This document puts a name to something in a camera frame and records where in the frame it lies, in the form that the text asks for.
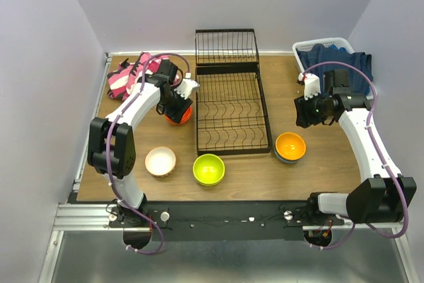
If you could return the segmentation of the orange bowl top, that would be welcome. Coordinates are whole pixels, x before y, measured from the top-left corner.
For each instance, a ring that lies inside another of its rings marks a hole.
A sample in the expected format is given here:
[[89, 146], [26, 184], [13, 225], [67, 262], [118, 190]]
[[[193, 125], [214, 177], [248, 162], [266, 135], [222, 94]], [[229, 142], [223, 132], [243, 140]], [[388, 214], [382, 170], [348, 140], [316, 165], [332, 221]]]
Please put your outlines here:
[[189, 108], [185, 111], [185, 113], [183, 114], [183, 116], [182, 116], [182, 118], [181, 118], [181, 121], [180, 121], [179, 123], [177, 123], [177, 122], [175, 122], [175, 121], [171, 120], [171, 118], [169, 118], [168, 116], [165, 116], [165, 119], [166, 119], [169, 123], [171, 123], [171, 124], [173, 124], [173, 125], [183, 125], [184, 123], [186, 123], [187, 121], [189, 121], [189, 120], [190, 120], [192, 113], [193, 113], [193, 109], [192, 109], [192, 107], [189, 107]]

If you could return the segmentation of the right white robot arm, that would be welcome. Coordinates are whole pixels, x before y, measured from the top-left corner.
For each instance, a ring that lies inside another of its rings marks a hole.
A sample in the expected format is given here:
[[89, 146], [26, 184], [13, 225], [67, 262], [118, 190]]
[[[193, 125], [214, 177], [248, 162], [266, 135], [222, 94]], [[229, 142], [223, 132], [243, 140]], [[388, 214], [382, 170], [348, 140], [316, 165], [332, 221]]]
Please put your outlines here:
[[348, 71], [325, 72], [323, 80], [300, 74], [298, 82], [304, 89], [294, 101], [297, 126], [338, 123], [360, 170], [360, 185], [349, 194], [312, 193], [304, 210], [306, 220], [318, 225], [329, 215], [339, 215], [359, 224], [405, 221], [417, 185], [393, 163], [376, 130], [372, 106], [364, 94], [351, 91]]

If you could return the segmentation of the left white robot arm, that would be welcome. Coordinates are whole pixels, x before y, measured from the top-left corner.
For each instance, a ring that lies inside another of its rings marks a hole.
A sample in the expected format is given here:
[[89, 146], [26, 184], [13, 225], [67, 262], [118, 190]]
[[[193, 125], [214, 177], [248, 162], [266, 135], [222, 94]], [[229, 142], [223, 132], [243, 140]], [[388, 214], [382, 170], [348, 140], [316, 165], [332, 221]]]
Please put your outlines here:
[[105, 118], [92, 119], [89, 126], [87, 163], [109, 180], [117, 203], [125, 208], [124, 218], [133, 227], [147, 219], [146, 196], [134, 176], [136, 149], [134, 131], [153, 108], [159, 115], [180, 123], [193, 101], [190, 95], [200, 85], [190, 77], [174, 81], [179, 68], [169, 59], [154, 73], [143, 67], [129, 97]]

